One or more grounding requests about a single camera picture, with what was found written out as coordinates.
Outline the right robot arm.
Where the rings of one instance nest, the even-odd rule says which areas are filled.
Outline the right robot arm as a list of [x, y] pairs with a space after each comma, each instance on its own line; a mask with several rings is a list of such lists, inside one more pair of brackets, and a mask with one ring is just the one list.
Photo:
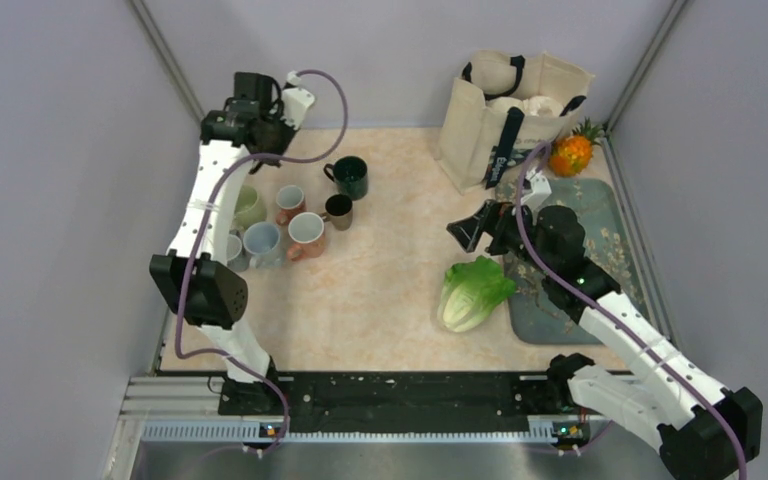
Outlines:
[[581, 355], [558, 355], [547, 371], [549, 404], [594, 410], [655, 450], [675, 479], [745, 479], [760, 452], [763, 404], [749, 388], [725, 386], [689, 360], [585, 253], [585, 230], [565, 206], [485, 201], [452, 222], [466, 252], [484, 235], [489, 255], [515, 256], [544, 275], [552, 304], [619, 357], [636, 385]]

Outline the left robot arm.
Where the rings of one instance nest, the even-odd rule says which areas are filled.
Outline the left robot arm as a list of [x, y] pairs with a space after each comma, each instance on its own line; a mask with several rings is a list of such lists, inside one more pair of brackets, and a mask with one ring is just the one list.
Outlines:
[[200, 121], [196, 177], [178, 230], [149, 262], [176, 317], [176, 356], [221, 358], [243, 401], [262, 414], [277, 407], [281, 388], [267, 377], [272, 359], [244, 318], [248, 285], [229, 265], [229, 241], [245, 181], [281, 163], [314, 101], [297, 71], [285, 81], [235, 73], [232, 94]]

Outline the pink mug large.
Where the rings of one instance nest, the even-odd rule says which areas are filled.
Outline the pink mug large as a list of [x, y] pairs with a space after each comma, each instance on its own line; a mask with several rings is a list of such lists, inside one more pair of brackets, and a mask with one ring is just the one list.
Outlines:
[[291, 245], [287, 249], [289, 261], [300, 261], [321, 256], [326, 249], [325, 221], [316, 213], [296, 215], [288, 225]]

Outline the grey blue mug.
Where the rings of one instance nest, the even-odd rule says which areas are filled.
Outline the grey blue mug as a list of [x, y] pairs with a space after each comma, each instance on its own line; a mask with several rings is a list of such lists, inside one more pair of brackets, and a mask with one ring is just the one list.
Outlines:
[[249, 259], [242, 239], [236, 234], [227, 236], [226, 266], [234, 272], [243, 272], [249, 268]]

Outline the dark teal mug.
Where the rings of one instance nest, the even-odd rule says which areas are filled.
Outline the dark teal mug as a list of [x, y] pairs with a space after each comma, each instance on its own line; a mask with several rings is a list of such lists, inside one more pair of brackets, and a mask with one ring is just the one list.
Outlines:
[[363, 199], [369, 189], [367, 163], [357, 156], [346, 156], [323, 167], [323, 173], [334, 183], [339, 194], [352, 201]]

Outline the white grey mug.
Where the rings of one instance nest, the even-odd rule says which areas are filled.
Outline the white grey mug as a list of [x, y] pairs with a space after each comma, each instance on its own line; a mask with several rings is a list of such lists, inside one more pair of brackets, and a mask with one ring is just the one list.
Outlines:
[[250, 226], [245, 230], [242, 242], [251, 268], [277, 268], [285, 262], [282, 232], [272, 222], [263, 221]]

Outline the brown mug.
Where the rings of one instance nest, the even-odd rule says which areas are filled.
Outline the brown mug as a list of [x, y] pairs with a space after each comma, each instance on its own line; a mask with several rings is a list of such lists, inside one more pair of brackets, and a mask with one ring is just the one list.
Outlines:
[[324, 222], [330, 222], [338, 231], [346, 231], [353, 223], [353, 201], [344, 194], [330, 196], [325, 202], [325, 210], [320, 214]]

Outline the pink mug small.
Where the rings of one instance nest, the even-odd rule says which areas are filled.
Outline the pink mug small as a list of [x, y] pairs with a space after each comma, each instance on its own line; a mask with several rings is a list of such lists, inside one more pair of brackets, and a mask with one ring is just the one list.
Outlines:
[[304, 191], [297, 185], [286, 185], [276, 194], [276, 205], [279, 211], [275, 222], [279, 226], [287, 226], [292, 219], [307, 210]]

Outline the light green mug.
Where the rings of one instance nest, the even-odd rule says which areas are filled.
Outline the light green mug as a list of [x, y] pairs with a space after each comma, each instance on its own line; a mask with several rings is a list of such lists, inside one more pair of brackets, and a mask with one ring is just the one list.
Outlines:
[[239, 191], [232, 226], [238, 231], [245, 231], [252, 225], [267, 219], [267, 209], [262, 196], [250, 186], [243, 185]]

